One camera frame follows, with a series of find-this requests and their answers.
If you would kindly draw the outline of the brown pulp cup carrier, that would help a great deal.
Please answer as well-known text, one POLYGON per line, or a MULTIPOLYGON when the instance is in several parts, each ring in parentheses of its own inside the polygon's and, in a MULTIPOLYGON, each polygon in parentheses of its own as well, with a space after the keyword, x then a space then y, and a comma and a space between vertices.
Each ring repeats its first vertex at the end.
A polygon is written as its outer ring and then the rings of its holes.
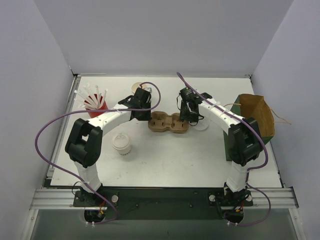
POLYGON ((153 111, 151 120, 148 121, 148 128, 158 133, 170 131, 176 134, 183 134, 188 131, 189 122, 181 121, 179 113, 169 115, 164 111, 153 111))

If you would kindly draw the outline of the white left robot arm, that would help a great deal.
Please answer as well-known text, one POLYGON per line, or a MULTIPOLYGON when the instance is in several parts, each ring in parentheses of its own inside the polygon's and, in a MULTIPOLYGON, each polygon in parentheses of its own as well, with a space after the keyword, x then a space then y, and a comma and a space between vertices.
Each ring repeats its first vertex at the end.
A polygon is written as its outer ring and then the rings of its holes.
POLYGON ((133 119, 151 120, 151 97, 149 91, 137 88, 134 95, 120 100, 108 111, 88 120, 79 118, 74 122, 65 152, 77 168, 82 182, 80 190, 90 205, 96 206, 103 199, 102 192, 98 190, 102 183, 96 165, 101 155, 103 137, 117 126, 133 119))

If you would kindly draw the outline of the white dome coffee lid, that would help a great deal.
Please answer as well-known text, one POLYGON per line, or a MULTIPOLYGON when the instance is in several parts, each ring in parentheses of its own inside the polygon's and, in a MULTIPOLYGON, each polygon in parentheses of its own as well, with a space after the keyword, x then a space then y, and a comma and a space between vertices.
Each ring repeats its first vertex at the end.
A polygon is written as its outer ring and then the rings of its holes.
POLYGON ((131 138, 127 134, 118 134, 112 138, 112 146, 117 151, 127 150, 131 147, 131 138))

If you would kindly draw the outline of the white paper coffee cup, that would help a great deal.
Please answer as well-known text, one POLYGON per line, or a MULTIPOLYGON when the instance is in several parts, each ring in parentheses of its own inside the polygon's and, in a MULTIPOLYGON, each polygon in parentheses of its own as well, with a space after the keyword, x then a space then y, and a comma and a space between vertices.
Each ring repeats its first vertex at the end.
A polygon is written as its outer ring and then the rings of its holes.
POLYGON ((119 133, 112 138, 112 147, 122 156, 131 151, 131 138, 125 133, 119 133))

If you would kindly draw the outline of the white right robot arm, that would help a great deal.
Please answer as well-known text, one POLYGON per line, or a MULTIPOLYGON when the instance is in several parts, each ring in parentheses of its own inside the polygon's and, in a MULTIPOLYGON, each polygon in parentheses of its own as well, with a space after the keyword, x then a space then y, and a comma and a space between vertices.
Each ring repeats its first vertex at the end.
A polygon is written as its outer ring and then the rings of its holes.
POLYGON ((258 158, 263 150, 257 121, 232 113, 205 92, 198 95, 185 87, 180 90, 179 96, 181 121, 197 124, 207 118, 226 134, 226 156, 231 159, 231 168, 223 187, 224 198, 235 201, 245 197, 248 181, 246 164, 258 158))

